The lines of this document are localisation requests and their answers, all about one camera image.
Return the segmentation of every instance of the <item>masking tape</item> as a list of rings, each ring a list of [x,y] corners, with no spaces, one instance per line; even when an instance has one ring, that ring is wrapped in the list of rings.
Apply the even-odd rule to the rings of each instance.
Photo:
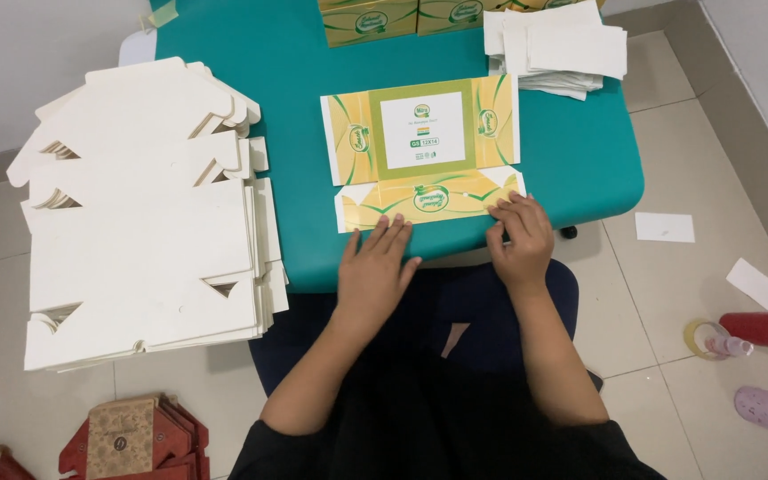
[[[176,12],[176,0],[171,0],[167,4],[156,8],[153,15],[147,17],[147,20],[150,20],[150,23],[156,28],[159,28],[176,17],[179,17],[179,14]]]
[[[725,330],[722,325],[717,324],[716,322],[707,320],[693,320],[690,324],[686,325],[686,328],[684,328],[684,342],[686,343],[686,346],[689,348],[689,350],[692,350],[693,354],[701,357],[704,360],[716,361],[728,358],[728,355],[705,352],[698,347],[698,344],[696,344],[696,331],[704,325],[710,326],[720,335],[731,336],[731,334],[728,333],[728,331]]]

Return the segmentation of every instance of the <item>white paper scrap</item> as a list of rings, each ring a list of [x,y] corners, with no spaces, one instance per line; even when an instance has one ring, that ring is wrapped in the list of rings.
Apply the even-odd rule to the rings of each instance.
[[[636,238],[694,244],[696,231],[692,226],[692,215],[636,212]]]
[[[768,310],[768,277],[757,268],[741,258],[731,268],[726,280]]]

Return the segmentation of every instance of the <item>black shirt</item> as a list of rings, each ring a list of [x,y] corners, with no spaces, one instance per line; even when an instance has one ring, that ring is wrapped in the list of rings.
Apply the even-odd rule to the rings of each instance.
[[[663,478],[613,421],[555,428],[523,378],[431,355],[352,369],[327,425],[286,436],[262,421],[228,480]]]

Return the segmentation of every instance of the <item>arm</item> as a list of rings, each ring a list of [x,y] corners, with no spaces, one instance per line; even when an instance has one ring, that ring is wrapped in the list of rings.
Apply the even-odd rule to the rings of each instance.
[[[514,192],[511,202],[500,200],[488,210],[499,220],[486,233],[488,249],[520,323],[523,363],[535,404],[556,425],[607,422],[603,400],[544,283],[554,242],[547,213],[532,196]],[[503,245],[504,232],[509,245]]]
[[[413,228],[401,214],[388,224],[382,215],[360,251],[360,232],[349,239],[328,326],[265,402],[260,419],[272,430],[292,436],[322,430],[343,378],[399,304],[421,259],[402,267]]]

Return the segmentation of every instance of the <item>teal table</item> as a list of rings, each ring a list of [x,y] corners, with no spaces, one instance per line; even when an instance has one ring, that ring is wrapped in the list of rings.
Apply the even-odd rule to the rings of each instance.
[[[165,3],[155,0],[154,8]],[[314,0],[177,0],[156,58],[203,61],[262,106],[251,136],[265,136],[283,261],[293,292],[336,289],[348,240],[336,233],[319,97],[487,75],[481,28],[329,49]],[[633,208],[644,177],[620,83],[606,79],[585,102],[520,92],[527,190],[555,228]],[[419,224],[408,256],[448,256],[485,245],[489,216]]]

